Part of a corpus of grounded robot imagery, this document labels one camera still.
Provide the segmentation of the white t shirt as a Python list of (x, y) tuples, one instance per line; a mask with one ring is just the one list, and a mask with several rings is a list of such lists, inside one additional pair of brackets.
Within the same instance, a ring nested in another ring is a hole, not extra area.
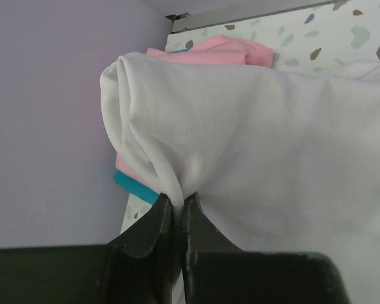
[(100, 77), (116, 152), (176, 213), (198, 193), (244, 250), (319, 251), (354, 303), (380, 303), (380, 62), (330, 75), (170, 63)]

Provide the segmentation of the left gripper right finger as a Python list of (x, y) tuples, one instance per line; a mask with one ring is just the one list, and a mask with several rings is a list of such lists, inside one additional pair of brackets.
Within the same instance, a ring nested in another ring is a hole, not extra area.
[(182, 273), (186, 303), (349, 303), (338, 268), (312, 252), (243, 251), (185, 200)]

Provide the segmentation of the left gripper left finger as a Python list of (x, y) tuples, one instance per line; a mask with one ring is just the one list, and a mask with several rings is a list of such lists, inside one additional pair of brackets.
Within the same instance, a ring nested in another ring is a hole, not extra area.
[(107, 244), (0, 249), (0, 303), (171, 303), (172, 204)]

